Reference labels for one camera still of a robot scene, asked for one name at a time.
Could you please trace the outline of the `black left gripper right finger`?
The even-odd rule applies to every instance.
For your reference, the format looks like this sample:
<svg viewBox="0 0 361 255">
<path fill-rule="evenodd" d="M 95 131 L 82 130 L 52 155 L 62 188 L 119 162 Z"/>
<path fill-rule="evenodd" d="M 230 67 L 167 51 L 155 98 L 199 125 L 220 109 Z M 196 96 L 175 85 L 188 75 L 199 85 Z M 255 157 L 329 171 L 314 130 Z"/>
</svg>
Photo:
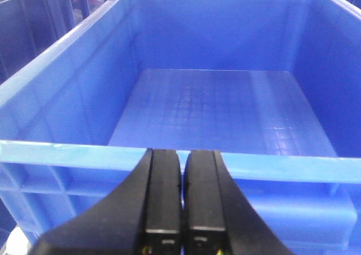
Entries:
<svg viewBox="0 0 361 255">
<path fill-rule="evenodd" d="M 184 171 L 185 254 L 292 254 L 251 206 L 218 151 L 191 151 Z"/>
</svg>

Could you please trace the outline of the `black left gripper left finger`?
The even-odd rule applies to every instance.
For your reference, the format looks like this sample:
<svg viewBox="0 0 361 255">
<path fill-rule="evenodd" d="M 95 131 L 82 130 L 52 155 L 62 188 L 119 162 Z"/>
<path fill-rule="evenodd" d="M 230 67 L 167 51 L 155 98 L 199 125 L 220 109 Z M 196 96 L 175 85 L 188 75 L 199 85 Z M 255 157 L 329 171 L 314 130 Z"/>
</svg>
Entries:
<svg viewBox="0 0 361 255">
<path fill-rule="evenodd" d="M 147 149 L 104 199 L 44 233 L 31 254 L 180 254 L 181 170 L 174 150 Z"/>
</svg>

